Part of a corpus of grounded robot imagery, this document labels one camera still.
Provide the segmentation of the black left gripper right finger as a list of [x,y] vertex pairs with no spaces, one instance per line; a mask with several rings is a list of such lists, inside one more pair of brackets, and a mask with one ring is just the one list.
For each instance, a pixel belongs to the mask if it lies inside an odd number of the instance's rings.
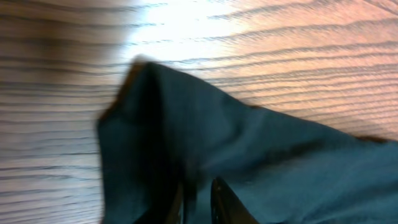
[[229,185],[220,177],[211,185],[212,224],[259,224]]

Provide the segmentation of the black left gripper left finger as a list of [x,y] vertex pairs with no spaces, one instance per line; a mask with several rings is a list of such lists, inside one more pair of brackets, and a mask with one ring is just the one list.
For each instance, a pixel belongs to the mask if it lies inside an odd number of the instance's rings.
[[184,207],[184,189],[183,185],[178,183],[168,201],[149,209],[134,224],[184,224]]

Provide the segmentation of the black t-shirt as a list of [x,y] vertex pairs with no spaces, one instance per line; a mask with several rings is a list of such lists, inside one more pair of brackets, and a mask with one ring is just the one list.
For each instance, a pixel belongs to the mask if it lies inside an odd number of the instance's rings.
[[222,178],[259,223],[396,223],[397,143],[245,105],[156,63],[98,121],[104,223],[134,223],[184,189],[185,223],[211,223]]

